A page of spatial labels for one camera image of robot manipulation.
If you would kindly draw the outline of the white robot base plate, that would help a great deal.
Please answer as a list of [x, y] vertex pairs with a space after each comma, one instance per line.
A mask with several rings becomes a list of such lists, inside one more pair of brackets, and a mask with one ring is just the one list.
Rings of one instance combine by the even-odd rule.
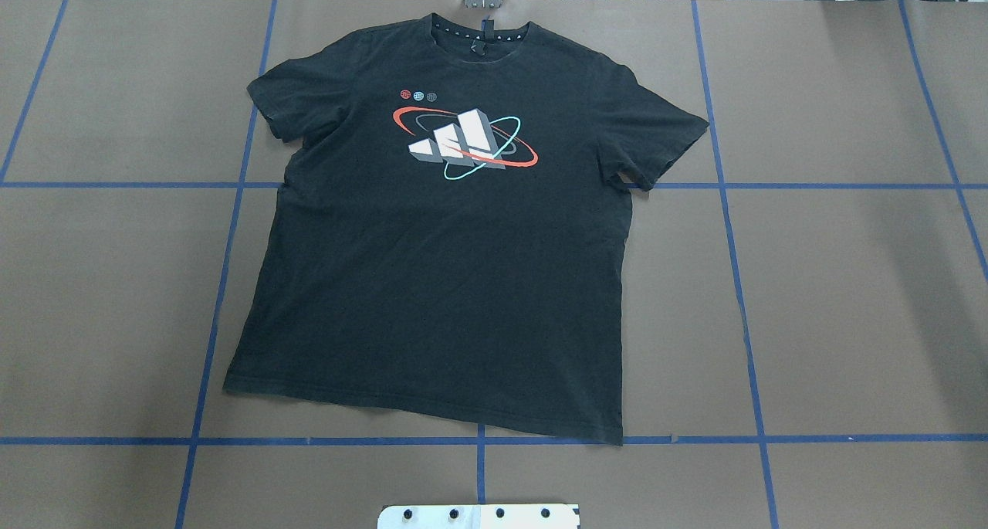
[[580, 528], [576, 504], [429, 504], [382, 509], [377, 528]]

